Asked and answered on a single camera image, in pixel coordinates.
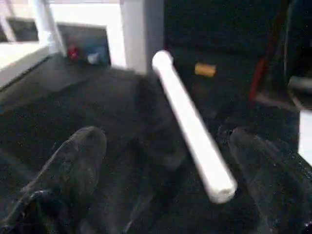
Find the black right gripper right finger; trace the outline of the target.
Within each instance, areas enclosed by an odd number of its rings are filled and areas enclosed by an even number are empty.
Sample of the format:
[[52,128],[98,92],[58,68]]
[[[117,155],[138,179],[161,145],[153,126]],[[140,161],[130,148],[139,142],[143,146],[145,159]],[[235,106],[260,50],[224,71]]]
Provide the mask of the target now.
[[312,168],[289,144],[236,128],[228,146],[272,234],[312,232]]

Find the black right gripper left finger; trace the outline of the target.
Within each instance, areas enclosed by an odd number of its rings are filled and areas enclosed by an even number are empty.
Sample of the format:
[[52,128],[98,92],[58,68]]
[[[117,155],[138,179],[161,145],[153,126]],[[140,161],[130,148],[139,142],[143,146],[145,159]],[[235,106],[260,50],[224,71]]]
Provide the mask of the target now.
[[87,126],[53,153],[1,222],[2,234],[74,234],[96,190],[107,148],[104,132]]

